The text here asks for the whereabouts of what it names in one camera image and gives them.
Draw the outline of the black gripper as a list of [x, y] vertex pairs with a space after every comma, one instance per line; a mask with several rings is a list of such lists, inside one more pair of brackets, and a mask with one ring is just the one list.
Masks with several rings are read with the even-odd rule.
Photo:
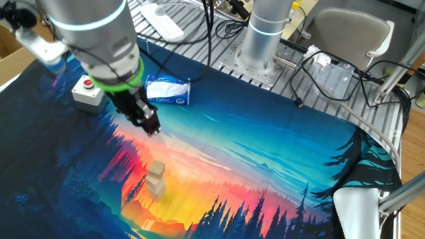
[[149, 137], [161, 131], [157, 108], [147, 101], [145, 88], [137, 86], [121, 92], [106, 92], [117, 111], [136, 127], [142, 127]]

